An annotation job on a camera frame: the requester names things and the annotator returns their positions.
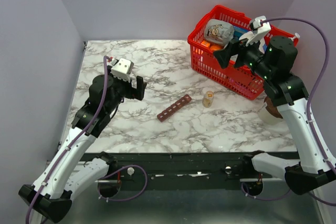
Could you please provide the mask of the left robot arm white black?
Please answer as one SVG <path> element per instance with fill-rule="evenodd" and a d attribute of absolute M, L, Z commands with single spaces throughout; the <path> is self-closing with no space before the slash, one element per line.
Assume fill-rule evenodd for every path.
<path fill-rule="evenodd" d="M 119 178 L 123 170 L 138 165 L 120 166 L 106 153 L 100 153 L 90 164 L 73 174 L 86 150 L 95 142 L 112 119 L 112 113 L 124 99 L 144 98 L 146 82 L 137 77 L 131 82 L 112 74 L 95 77 L 89 87 L 89 97 L 76 113 L 63 145 L 45 171 L 31 184 L 22 185 L 18 194 L 45 220 L 59 223 L 69 212 L 75 198 L 99 179 Z"/>

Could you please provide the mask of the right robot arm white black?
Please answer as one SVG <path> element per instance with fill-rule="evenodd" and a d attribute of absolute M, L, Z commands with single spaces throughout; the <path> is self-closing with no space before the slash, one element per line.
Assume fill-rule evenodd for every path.
<path fill-rule="evenodd" d="M 293 193 L 303 195 L 335 180 L 335 157 L 327 154 L 324 140 L 316 141 L 321 133 L 307 109 L 308 91 L 303 81 L 291 73 L 297 53 L 290 38 L 274 36 L 264 53 L 258 44 L 232 39 L 213 55 L 223 69 L 236 56 L 235 68 L 247 66 L 263 79 L 265 94 L 286 121 L 299 154 L 299 160 L 289 160 L 255 151 L 244 156 L 242 173 L 249 178 L 269 174 L 284 180 Z"/>

